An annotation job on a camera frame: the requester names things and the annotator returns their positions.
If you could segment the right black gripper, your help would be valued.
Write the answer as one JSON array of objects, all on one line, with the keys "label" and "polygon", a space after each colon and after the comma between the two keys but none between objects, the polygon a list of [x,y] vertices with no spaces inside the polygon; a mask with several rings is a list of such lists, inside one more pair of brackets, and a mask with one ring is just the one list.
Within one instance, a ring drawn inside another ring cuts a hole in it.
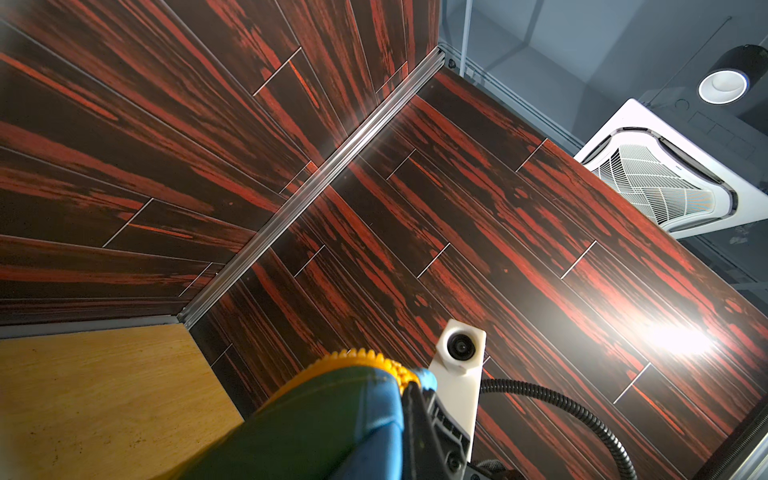
[{"label": "right black gripper", "polygon": [[436,392],[411,382],[402,395],[403,479],[521,479],[497,460],[469,460],[468,437],[443,409]]}]

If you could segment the white ceiling air conditioner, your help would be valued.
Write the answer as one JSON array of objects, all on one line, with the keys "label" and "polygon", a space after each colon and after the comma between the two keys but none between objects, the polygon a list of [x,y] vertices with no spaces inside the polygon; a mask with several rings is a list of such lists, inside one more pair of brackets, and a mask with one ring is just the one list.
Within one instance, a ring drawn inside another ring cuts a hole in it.
[{"label": "white ceiling air conditioner", "polygon": [[575,159],[676,239],[767,218],[767,194],[635,99]]}]

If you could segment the multicoloured patchwork jacket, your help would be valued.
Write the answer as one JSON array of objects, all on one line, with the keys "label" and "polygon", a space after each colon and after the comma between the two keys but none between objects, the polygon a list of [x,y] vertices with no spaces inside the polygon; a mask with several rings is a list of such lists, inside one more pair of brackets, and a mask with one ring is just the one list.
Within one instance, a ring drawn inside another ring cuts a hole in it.
[{"label": "multicoloured patchwork jacket", "polygon": [[433,373],[373,350],[335,352],[283,385],[242,424],[164,479],[404,479],[404,399]]}]

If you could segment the black ceiling spot lamp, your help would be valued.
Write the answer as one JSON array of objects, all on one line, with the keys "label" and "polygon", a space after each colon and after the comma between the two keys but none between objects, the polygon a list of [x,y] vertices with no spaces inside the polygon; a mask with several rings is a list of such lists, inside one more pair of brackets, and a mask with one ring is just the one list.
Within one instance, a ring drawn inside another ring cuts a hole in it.
[{"label": "black ceiling spot lamp", "polygon": [[740,100],[767,73],[767,49],[745,44],[724,53],[697,87],[701,100],[727,105]]}]

